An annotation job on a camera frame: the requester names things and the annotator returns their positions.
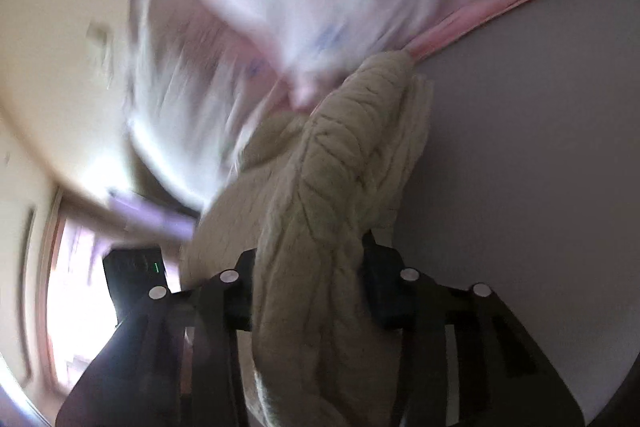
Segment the beige cable-knit sweater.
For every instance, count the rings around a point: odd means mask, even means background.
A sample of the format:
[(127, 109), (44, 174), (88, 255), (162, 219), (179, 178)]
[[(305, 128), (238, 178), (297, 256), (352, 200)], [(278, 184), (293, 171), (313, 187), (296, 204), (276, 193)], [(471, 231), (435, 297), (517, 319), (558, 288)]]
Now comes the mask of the beige cable-knit sweater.
[(363, 235), (390, 243), (428, 135), (433, 83), (404, 52), (371, 56), (309, 115), (254, 132), (180, 259), (192, 288), (255, 251), (241, 335), (248, 408), (266, 426), (384, 426), (400, 341), (364, 302)]

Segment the black device with green light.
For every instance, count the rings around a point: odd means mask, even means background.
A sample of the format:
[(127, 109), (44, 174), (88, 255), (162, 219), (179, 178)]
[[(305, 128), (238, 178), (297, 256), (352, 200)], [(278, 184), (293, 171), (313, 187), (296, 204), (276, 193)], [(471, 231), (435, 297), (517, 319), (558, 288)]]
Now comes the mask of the black device with green light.
[(160, 246), (114, 247), (102, 263), (117, 324), (152, 288), (168, 287)]

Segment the window with balcony view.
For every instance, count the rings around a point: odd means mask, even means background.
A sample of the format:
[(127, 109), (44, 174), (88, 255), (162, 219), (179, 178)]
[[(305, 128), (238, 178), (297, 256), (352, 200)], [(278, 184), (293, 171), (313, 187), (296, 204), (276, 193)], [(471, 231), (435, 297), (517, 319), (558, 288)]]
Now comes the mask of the window with balcony view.
[(46, 388), (67, 395), (116, 329), (103, 258), (114, 248), (160, 247), (169, 288), (198, 219), (137, 194), (107, 195), (104, 206), (57, 191), (43, 232), (34, 325)]

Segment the lavender bed sheet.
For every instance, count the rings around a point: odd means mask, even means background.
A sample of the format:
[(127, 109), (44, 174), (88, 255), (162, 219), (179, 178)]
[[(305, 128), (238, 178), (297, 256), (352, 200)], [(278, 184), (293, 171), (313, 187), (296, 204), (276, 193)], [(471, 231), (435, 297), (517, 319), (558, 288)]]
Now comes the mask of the lavender bed sheet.
[(395, 247), (494, 288), (593, 419), (639, 353), (639, 0), (534, 0), (420, 69)]

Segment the left pink floral pillow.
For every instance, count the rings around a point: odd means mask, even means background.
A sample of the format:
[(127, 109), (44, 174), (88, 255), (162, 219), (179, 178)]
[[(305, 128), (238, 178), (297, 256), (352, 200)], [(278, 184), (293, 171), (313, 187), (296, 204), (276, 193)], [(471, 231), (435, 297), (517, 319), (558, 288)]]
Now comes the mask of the left pink floral pillow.
[(305, 124), (290, 86), (254, 42), (201, 0), (129, 0), (127, 126), (163, 189), (207, 210), (255, 134)]

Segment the white wall switch plate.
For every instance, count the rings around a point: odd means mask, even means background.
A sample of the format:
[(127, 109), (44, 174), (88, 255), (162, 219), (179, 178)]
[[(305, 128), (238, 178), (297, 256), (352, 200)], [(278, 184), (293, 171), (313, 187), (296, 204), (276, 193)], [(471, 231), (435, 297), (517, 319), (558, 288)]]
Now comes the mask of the white wall switch plate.
[(105, 89), (114, 80), (114, 36), (107, 24), (92, 20), (86, 31), (86, 57), (92, 79)]

